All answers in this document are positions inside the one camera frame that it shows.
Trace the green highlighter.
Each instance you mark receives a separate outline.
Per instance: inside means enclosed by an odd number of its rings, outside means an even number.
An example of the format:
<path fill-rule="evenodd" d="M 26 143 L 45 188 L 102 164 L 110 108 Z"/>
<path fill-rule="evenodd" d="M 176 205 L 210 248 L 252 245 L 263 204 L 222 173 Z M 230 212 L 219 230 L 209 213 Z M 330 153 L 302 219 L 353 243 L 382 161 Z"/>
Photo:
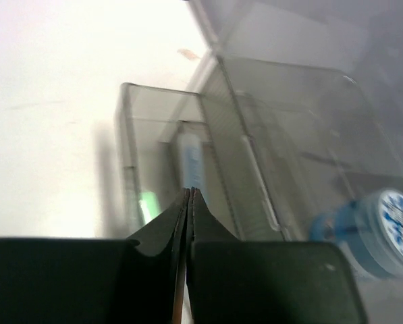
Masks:
<path fill-rule="evenodd" d="M 152 191 L 143 191 L 138 198 L 141 223 L 146 225 L 155 219 L 161 212 L 157 195 Z"/>

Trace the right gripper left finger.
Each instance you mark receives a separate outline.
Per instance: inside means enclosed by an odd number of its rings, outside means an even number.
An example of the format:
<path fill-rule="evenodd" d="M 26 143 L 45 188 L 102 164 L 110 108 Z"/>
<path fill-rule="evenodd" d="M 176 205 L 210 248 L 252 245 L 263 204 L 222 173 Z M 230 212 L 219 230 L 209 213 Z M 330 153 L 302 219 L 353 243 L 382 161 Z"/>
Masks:
<path fill-rule="evenodd" d="M 189 200 L 127 238 L 0 238 L 0 323 L 179 323 Z"/>

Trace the blue highlighter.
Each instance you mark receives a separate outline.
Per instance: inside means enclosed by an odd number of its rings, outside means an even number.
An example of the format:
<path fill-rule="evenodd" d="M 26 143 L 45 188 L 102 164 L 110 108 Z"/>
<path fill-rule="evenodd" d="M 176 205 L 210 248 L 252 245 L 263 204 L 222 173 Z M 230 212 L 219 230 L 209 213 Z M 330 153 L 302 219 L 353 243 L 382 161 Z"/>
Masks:
<path fill-rule="evenodd" d="M 185 188 L 205 188 L 203 146 L 196 134 L 180 134 L 178 138 L 182 185 Z"/>

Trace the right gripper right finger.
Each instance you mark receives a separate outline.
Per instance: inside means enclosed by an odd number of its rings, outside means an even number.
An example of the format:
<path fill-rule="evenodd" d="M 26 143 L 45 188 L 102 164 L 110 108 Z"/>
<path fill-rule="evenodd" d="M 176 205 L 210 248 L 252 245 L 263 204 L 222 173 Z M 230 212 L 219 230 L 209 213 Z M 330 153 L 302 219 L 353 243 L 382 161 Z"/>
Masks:
<path fill-rule="evenodd" d="M 195 323 L 367 323 L 348 261 L 325 242 L 241 241 L 190 191 L 187 284 Z"/>

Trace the clear acrylic drawer organizer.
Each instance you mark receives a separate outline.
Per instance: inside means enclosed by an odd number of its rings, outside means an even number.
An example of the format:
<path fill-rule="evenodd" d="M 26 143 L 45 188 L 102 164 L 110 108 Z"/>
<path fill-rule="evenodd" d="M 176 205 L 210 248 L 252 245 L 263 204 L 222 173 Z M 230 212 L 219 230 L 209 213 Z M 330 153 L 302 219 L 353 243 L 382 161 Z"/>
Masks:
<path fill-rule="evenodd" d="M 211 211 L 243 240 L 307 241 L 313 221 L 403 193 L 403 1 L 191 1 L 209 50 L 193 92 L 123 83 L 127 211 L 183 188 L 178 138 L 203 146 Z"/>

